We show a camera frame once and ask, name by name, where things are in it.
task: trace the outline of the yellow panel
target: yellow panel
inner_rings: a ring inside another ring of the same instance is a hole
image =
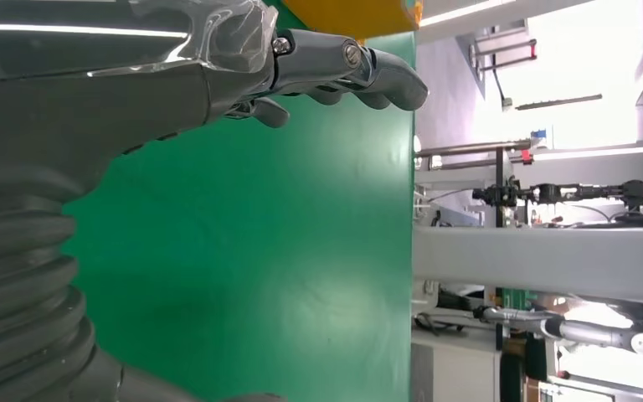
[[[355,39],[415,31],[422,2],[408,10],[405,0],[284,0],[310,29]]]

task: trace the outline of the screw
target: screw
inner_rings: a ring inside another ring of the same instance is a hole
[[[279,56],[292,51],[292,44],[287,38],[275,38],[272,40],[272,52]]]
[[[361,64],[361,49],[356,44],[347,44],[344,47],[344,59],[349,67],[358,67]]]

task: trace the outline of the white wall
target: white wall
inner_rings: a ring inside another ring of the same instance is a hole
[[[557,148],[636,141],[643,0],[595,0],[530,18],[528,29],[538,41],[538,59],[499,72],[514,106],[597,94],[604,99],[514,111],[514,129],[553,128]]]

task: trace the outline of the green wall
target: green wall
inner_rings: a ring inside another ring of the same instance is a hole
[[[414,57],[412,34],[369,45]],[[209,400],[405,401],[413,115],[279,102],[283,129],[148,144],[69,208],[97,337]]]

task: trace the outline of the gray robot arm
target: gray robot arm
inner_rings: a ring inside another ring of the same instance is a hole
[[[553,312],[524,312],[510,308],[489,307],[475,315],[486,322],[533,332],[547,338],[566,339],[577,343],[612,347],[643,354],[643,331],[607,327],[592,322],[566,320]]]
[[[70,285],[77,260],[60,246],[75,222],[62,207],[115,157],[224,116],[280,126],[286,111],[269,95],[422,105],[427,89],[402,60],[349,38],[276,33],[267,11],[250,0],[0,0],[0,402],[196,400],[99,349]]]

